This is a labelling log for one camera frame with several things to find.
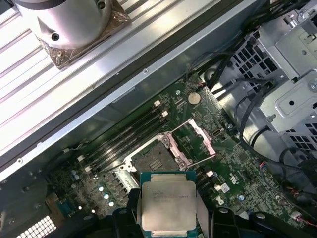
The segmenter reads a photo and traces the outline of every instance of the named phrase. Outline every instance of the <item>screw hole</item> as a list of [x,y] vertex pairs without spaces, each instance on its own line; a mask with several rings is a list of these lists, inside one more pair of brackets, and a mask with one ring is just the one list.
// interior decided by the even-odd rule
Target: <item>screw hole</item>
[[230,235],[230,232],[229,232],[229,231],[224,231],[224,232],[222,232],[222,234],[223,234],[225,237],[227,237],[227,236]]
[[53,33],[53,34],[52,34],[52,40],[53,40],[53,41],[58,41],[58,40],[59,40],[59,34]]
[[128,233],[128,237],[130,237],[130,238],[134,237],[134,235],[135,235],[134,232],[129,232]]
[[104,8],[106,7],[106,4],[105,4],[104,1],[99,1],[99,2],[97,3],[97,7],[98,7],[100,10],[102,10],[102,9],[104,9]]

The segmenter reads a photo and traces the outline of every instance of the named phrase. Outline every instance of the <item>red wire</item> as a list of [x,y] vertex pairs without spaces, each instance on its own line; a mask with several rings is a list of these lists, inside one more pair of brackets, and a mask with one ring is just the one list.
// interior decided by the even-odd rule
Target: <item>red wire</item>
[[317,228],[317,225],[316,225],[316,224],[313,224],[313,223],[311,223],[311,222],[309,222],[309,221],[307,221],[307,220],[304,220],[304,219],[302,219],[302,218],[297,218],[297,221],[299,221],[299,222],[304,222],[304,223],[306,223],[307,225],[310,225],[310,226],[313,226],[313,227],[316,227],[316,228]]

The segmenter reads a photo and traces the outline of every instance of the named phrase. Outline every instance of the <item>white connector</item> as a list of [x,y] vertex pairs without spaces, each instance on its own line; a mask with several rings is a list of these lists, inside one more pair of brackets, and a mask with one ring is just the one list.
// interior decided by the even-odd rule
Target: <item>white connector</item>
[[299,212],[299,211],[294,211],[291,213],[291,218],[293,218],[295,221],[297,221],[301,216],[302,214]]
[[162,117],[166,117],[167,115],[168,115],[168,112],[167,111],[164,111],[164,112],[162,112]]
[[85,156],[83,156],[83,155],[81,155],[81,156],[79,156],[79,157],[77,158],[77,160],[78,160],[79,162],[83,161],[84,159],[85,159]]
[[208,171],[208,172],[206,173],[206,175],[207,175],[208,177],[213,176],[213,171],[212,171],[212,170]]
[[160,105],[160,101],[159,101],[159,100],[157,100],[157,101],[154,102],[154,106],[155,106],[155,107],[158,107],[159,105]]

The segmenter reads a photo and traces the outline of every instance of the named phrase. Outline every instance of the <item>capacitor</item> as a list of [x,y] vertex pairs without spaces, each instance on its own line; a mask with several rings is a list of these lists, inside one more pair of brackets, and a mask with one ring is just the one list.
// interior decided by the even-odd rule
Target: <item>capacitor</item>
[[105,193],[105,194],[104,194],[104,199],[107,200],[107,199],[109,199],[109,197],[110,197],[109,193]]
[[239,195],[239,196],[238,196],[238,200],[239,200],[240,202],[243,202],[244,199],[245,199],[245,197],[244,197],[243,195]]
[[113,207],[114,206],[114,201],[113,200],[109,201],[108,206],[109,207]]
[[104,186],[100,185],[100,186],[98,187],[98,191],[99,191],[99,192],[102,192],[103,190],[104,190]]

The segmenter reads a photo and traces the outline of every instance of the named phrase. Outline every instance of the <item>connector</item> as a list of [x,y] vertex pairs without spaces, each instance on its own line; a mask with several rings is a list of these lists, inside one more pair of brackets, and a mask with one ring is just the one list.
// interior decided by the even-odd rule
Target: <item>connector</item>
[[299,211],[294,211],[291,213],[291,218],[293,218],[295,221],[297,221],[301,216],[302,214],[299,212]]

